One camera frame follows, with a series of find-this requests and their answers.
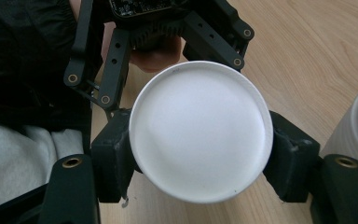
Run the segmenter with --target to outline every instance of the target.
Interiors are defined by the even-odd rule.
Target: wooden surface
[[[229,0],[255,29],[242,73],[276,111],[322,144],[358,93],[358,1]],[[131,67],[122,106],[155,74]],[[96,109],[93,136],[106,123]],[[310,202],[283,203],[264,176],[223,203],[178,201],[135,173],[130,203],[101,204],[102,223],[312,223]]]

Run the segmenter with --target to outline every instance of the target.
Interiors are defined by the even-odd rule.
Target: brass screw insert
[[[80,158],[77,157],[69,158],[68,160],[62,163],[62,167],[67,169],[74,168],[80,165],[81,162],[82,160]]]
[[[245,31],[243,32],[243,34],[244,34],[245,36],[250,36],[250,35],[252,34],[252,31],[250,31],[250,30],[245,30]]]
[[[110,97],[107,96],[107,95],[103,96],[103,97],[101,98],[101,102],[102,102],[103,104],[105,104],[105,105],[109,104],[109,102],[110,102]]]
[[[241,59],[234,59],[234,64],[240,66],[242,64]]]
[[[336,163],[338,163],[341,166],[345,166],[347,168],[357,168],[357,166],[358,166],[356,161],[350,160],[345,157],[337,157]]]

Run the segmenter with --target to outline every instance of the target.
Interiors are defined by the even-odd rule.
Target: hand
[[[146,73],[158,72],[180,59],[182,41],[179,36],[166,37],[156,49],[141,51],[134,49],[130,63],[137,65]]]

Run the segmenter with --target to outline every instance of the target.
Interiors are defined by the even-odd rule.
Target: screw hole
[[[336,163],[338,163],[341,166],[345,166],[347,168],[357,168],[357,163],[353,160],[350,160],[345,157],[338,157],[336,158]]]
[[[245,36],[250,36],[252,34],[250,30],[245,30],[243,33],[245,34]]]
[[[102,102],[103,104],[105,104],[105,105],[109,104],[109,102],[110,102],[110,97],[107,96],[107,95],[103,96],[103,97],[101,98],[101,102]]]
[[[74,75],[74,74],[69,75],[68,80],[72,83],[77,82],[77,75]]]
[[[62,163],[63,168],[74,168],[77,167],[82,162],[79,158],[70,158]]]

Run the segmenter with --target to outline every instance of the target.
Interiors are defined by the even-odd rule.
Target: black metal bracket
[[[94,8],[101,8],[97,1],[85,1],[81,5],[76,40],[64,83],[103,108],[111,118],[111,113],[119,109],[131,50],[147,46],[161,35],[181,36],[186,41],[183,54],[190,61],[214,61],[240,71],[244,67],[243,56],[248,43],[254,37],[253,29],[225,0],[208,1],[207,7],[200,5],[202,1],[195,2],[197,4],[181,9],[181,13],[172,18],[165,15],[139,26],[126,27],[119,23],[112,35],[99,86],[94,78],[102,63],[103,23],[115,18],[97,14]],[[93,95],[94,90],[99,92],[97,98]]]

